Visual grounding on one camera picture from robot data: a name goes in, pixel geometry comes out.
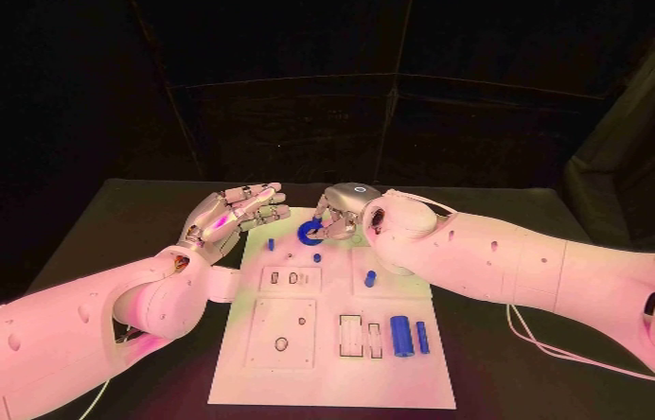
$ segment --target blue ring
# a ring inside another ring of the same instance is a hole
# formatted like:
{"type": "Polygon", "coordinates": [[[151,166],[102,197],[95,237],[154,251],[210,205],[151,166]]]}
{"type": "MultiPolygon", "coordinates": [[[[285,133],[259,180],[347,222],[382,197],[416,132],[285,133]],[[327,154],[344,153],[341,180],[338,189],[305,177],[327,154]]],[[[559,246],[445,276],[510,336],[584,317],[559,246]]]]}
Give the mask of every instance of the blue ring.
{"type": "Polygon", "coordinates": [[[311,219],[305,221],[297,228],[297,238],[298,240],[310,246],[317,245],[323,240],[315,238],[308,238],[307,233],[314,229],[320,229],[323,225],[320,224],[320,219],[311,219]]]}

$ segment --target white board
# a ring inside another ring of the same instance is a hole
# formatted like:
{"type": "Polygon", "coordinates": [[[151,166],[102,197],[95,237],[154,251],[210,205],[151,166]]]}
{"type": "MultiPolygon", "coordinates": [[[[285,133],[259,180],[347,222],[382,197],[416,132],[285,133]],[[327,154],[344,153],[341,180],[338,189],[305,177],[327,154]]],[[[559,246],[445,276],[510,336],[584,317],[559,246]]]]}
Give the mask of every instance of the white board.
{"type": "Polygon", "coordinates": [[[248,233],[209,404],[454,409],[429,286],[383,272],[360,235],[302,245],[295,230],[312,211],[291,208],[288,219],[248,233]],[[408,358],[392,354],[398,315],[411,324],[408,358]],[[429,354],[418,351],[418,321],[429,354]]]}

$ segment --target white cable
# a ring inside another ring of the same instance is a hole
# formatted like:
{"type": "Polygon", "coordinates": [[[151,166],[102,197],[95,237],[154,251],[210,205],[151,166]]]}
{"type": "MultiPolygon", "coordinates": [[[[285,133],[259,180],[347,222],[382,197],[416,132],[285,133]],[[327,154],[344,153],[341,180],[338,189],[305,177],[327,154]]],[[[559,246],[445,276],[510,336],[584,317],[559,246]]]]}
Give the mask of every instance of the white cable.
{"type": "MultiPolygon", "coordinates": [[[[125,333],[129,331],[132,327],[128,325],[126,326],[126,330],[125,330],[125,333]]],[[[92,400],[92,403],[90,405],[87,406],[87,409],[85,411],[85,413],[82,414],[82,416],[79,417],[79,420],[85,420],[86,416],[87,416],[87,413],[90,412],[90,409],[92,407],[95,406],[96,402],[98,402],[98,399],[99,397],[102,396],[102,393],[105,392],[105,389],[106,389],[106,384],[109,384],[109,381],[110,379],[106,379],[105,383],[102,384],[102,388],[99,389],[99,392],[98,392],[98,395],[95,396],[95,399],[92,400]]]]}
{"type": "Polygon", "coordinates": [[[576,356],[575,354],[569,353],[564,349],[559,349],[548,344],[543,344],[535,339],[535,336],[532,335],[532,331],[529,330],[527,324],[525,323],[520,313],[517,312],[516,306],[513,305],[506,305],[506,314],[507,314],[507,325],[512,331],[514,332],[516,336],[529,341],[536,345],[536,347],[540,349],[540,351],[551,357],[555,357],[556,359],[565,359],[565,360],[572,360],[578,361],[579,363],[587,363],[588,365],[598,366],[600,368],[604,368],[605,370],[615,371],[617,373],[623,373],[624,375],[628,375],[631,377],[637,377],[640,379],[646,380],[655,380],[655,376],[650,375],[643,375],[641,373],[634,373],[633,371],[623,370],[621,368],[617,368],[615,366],[607,365],[605,363],[600,363],[595,360],[587,359],[584,357],[576,356]],[[525,329],[525,332],[529,336],[525,337],[516,332],[514,325],[512,323],[512,310],[514,311],[514,315],[517,316],[517,320],[520,321],[522,328],[525,329]]]}
{"type": "Polygon", "coordinates": [[[437,205],[442,210],[447,210],[447,212],[450,212],[451,214],[457,213],[457,211],[451,207],[448,207],[447,205],[442,205],[438,202],[434,202],[432,200],[428,200],[426,198],[422,198],[418,195],[412,195],[411,193],[405,193],[403,191],[393,190],[392,188],[389,190],[386,190],[385,195],[399,196],[400,198],[403,197],[403,198],[408,198],[411,200],[426,202],[429,204],[437,205]]]}

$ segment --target robotic arm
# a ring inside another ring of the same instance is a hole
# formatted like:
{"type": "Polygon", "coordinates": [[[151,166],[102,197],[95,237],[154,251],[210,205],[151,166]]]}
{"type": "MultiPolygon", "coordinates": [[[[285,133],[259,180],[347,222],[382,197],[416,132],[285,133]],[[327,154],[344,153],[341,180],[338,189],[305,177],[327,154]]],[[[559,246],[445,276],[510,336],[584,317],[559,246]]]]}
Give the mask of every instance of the robotic arm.
{"type": "Polygon", "coordinates": [[[346,238],[354,224],[386,270],[415,273],[473,299],[568,317],[613,338],[655,372],[655,254],[545,236],[395,190],[380,195],[367,185],[337,184],[299,240],[346,238]],[[337,220],[320,221],[324,209],[337,220]]]}
{"type": "Polygon", "coordinates": [[[0,420],[34,418],[183,337],[239,271],[211,266],[239,231],[289,216],[279,184],[213,193],[157,255],[0,306],[0,420]],[[112,318],[138,333],[113,336],[112,318]]]}

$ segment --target dark tabletop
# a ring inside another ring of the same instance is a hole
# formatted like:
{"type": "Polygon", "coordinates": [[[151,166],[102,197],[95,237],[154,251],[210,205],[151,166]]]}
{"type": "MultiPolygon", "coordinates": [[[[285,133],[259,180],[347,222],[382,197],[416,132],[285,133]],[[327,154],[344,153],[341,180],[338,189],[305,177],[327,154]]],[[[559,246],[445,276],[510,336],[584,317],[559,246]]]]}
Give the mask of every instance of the dark tabletop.
{"type": "MultiPolygon", "coordinates": [[[[151,256],[177,241],[190,210],[227,183],[108,180],[28,292],[151,256]]],[[[284,184],[289,206],[314,207],[325,184],[284,184]]],[[[504,219],[576,241],[587,235],[548,189],[395,187],[461,212],[504,219]]],[[[245,238],[219,264],[239,266],[245,238]]],[[[198,325],[109,382],[87,419],[204,418],[652,418],[652,382],[553,359],[512,334],[501,305],[432,287],[454,411],[207,405],[229,305],[207,303],[198,325]]],[[[621,347],[584,325],[527,308],[538,339],[620,367],[644,371],[621,347]]],[[[96,390],[44,415],[76,419],[96,390]]]]}

